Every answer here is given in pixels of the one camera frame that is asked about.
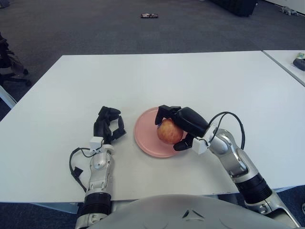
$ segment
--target red apple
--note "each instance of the red apple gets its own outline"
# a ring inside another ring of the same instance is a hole
[[[164,119],[157,128],[157,135],[166,144],[176,144],[183,136],[183,130],[172,119]]]

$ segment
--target black cable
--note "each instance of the black cable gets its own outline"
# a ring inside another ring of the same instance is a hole
[[[240,129],[241,129],[241,132],[242,132],[242,144],[241,144],[241,149],[244,149],[244,144],[245,144],[244,126],[243,126],[242,122],[240,121],[240,119],[238,118],[238,116],[237,116],[236,114],[231,113],[231,112],[228,112],[228,111],[220,112],[219,114],[215,115],[215,116],[210,120],[209,126],[211,126],[212,122],[213,122],[218,116],[223,115],[223,116],[220,118],[220,120],[219,120],[218,126],[217,126],[217,128],[216,128],[216,130],[215,130],[215,133],[214,133],[213,137],[211,138],[210,142],[212,142],[212,140],[213,140],[214,137],[216,136],[217,131],[218,131],[219,126],[220,126],[220,123],[221,123],[223,117],[224,117],[225,115],[227,115],[227,114],[234,116],[234,117],[237,119],[237,121],[238,121],[238,123],[239,123],[239,125],[240,125]]]
[[[72,151],[72,153],[70,154],[70,158],[69,158],[69,168],[70,168],[71,175],[74,177],[74,179],[77,181],[77,183],[79,183],[79,185],[82,187],[82,189],[86,192],[86,191],[87,191],[86,187],[81,183],[81,180],[80,180],[80,178],[79,178],[79,175],[76,174],[75,170],[73,170],[72,165],[71,165],[71,161],[72,161],[73,155],[76,154],[76,153],[79,152],[79,151],[81,151],[82,154],[83,154],[85,157],[87,157],[87,158],[96,155],[96,153],[95,153],[95,154],[93,154],[93,155],[91,155],[91,156],[87,156],[87,155],[85,155],[85,153],[84,153],[84,151],[83,151],[84,149],[85,149],[85,150],[90,150],[89,148],[79,148],[79,147],[78,147],[78,148],[76,148],[76,149],[74,149],[74,150]]]

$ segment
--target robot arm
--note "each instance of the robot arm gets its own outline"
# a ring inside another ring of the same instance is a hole
[[[114,149],[110,143],[126,132],[120,111],[103,106],[94,123],[93,137],[90,141],[91,176],[86,189],[84,204],[78,211],[75,229],[87,228],[111,213],[112,195],[112,154]],[[110,122],[118,119],[118,129],[113,133]]]
[[[239,148],[231,133],[218,129],[207,122],[191,108],[160,106],[155,124],[163,118],[171,118],[188,134],[175,144],[175,150],[192,148],[198,154],[209,149],[216,155],[245,199],[248,209],[282,221],[291,227],[300,227],[277,193],[270,189],[257,168]]]

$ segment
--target white table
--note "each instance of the white table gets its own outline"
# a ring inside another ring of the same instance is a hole
[[[298,53],[305,53],[305,50],[264,50],[263,52],[305,86],[305,72],[292,65]]]
[[[305,183],[305,88],[262,52],[76,55],[62,56],[0,122],[0,201],[83,201],[69,155],[88,146],[103,105],[122,111],[127,131],[113,142],[113,200],[237,192],[209,152],[158,159],[139,149],[137,117],[162,104],[189,106],[208,121],[221,111],[236,113],[245,151],[268,184]],[[240,145],[234,118],[221,127]],[[74,165],[87,183],[89,160],[78,154]]]

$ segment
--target smartphone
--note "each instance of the smartphone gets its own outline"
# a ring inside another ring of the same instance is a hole
[[[158,18],[158,14],[156,13],[142,13],[141,18]]]

